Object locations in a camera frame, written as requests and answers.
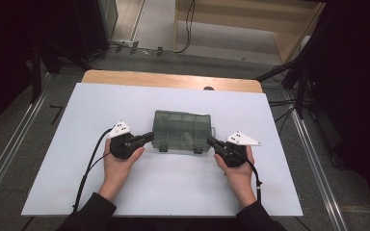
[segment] table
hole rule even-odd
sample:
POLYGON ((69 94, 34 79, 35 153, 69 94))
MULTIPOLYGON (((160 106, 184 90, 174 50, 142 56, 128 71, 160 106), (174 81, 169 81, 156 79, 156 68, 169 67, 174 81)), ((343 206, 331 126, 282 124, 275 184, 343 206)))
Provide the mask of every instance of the table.
MULTIPOLYGON (((155 109, 208 113, 218 139, 224 140, 239 130, 261 141, 263 145, 254 147, 253 152, 264 182, 264 207, 272 216, 303 215, 266 95, 261 93, 258 82, 96 70, 86 72, 82 82, 70 97, 23 216, 71 213, 80 179, 99 136, 121 118, 133 134, 149 132, 155 109), (216 90, 200 90, 206 86, 216 90), (229 91, 237 86, 241 92, 229 91), (243 113, 224 111, 230 107, 243 113)), ((102 151, 100 147, 96 159, 102 151)), ((159 153, 150 143, 146 144, 145 153, 116 198, 115 216, 234 217, 240 208, 213 154, 212 149, 201 155, 175 150, 159 153)), ((102 169, 99 162, 90 172, 79 208, 99 189, 102 169)))
MULTIPOLYGON (((186 20, 192 0, 176 0, 177 21, 186 20)), ((312 33, 325 4, 299 0, 197 0, 194 22, 272 32, 283 63, 288 62, 305 36, 312 33)))

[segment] hand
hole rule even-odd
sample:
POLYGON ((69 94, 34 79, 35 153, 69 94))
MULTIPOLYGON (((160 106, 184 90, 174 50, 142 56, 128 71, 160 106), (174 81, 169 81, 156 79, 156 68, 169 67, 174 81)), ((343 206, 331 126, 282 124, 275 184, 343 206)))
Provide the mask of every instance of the hand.
POLYGON ((137 148, 127 160, 118 159, 110 153, 110 141, 110 139, 106 140, 104 148, 104 155, 108 155, 104 157, 104 182, 98 193, 109 201, 113 201, 127 180, 131 167, 141 157, 145 149, 143 147, 137 148))
MULTIPOLYGON (((251 153, 251 147, 246 146, 248 159, 254 164, 254 158, 251 153)), ((246 208, 256 202, 253 190, 251 189, 252 170, 248 163, 244 163, 239 167, 228 167, 224 159, 219 154, 215 154, 215 160, 218 166, 224 171, 227 182, 232 188, 233 193, 239 201, 242 208, 246 208)))

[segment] green plastic box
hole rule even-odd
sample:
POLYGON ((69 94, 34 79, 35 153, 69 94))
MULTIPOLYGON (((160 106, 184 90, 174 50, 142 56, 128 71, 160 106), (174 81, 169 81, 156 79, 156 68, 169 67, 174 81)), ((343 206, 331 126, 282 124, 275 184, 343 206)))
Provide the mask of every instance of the green plastic box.
POLYGON ((169 149, 207 152, 206 139, 212 136, 210 115, 155 111, 152 146, 161 152, 169 149))

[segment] black sleeve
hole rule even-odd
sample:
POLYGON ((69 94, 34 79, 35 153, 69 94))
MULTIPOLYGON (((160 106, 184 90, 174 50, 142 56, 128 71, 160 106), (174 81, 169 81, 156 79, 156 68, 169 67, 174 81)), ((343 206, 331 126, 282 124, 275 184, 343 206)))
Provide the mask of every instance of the black sleeve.
POLYGON ((278 231, 286 230, 275 220, 272 220, 259 201, 239 212, 236 217, 240 220, 245 230, 278 231))
POLYGON ((84 207, 70 214, 57 230, 104 230, 116 208, 116 205, 94 192, 84 207))

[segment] white board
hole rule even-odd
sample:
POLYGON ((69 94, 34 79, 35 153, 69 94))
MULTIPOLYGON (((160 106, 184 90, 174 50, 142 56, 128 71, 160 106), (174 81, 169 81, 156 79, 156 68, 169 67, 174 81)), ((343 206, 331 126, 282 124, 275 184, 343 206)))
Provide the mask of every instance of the white board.
MULTIPOLYGON (((252 150, 263 182, 263 206, 271 216, 303 214, 265 94, 77 84, 22 215, 70 214, 101 134, 121 119, 134 135, 150 132, 156 110, 210 114, 218 140, 240 131, 261 141, 252 150)), ((103 150, 104 142, 95 160, 103 150)), ((238 202, 213 155, 213 148, 201 155, 159 153, 146 144, 115 200, 115 216, 234 217, 238 202)), ((98 191, 103 176, 99 162, 89 174, 79 209, 98 191)))

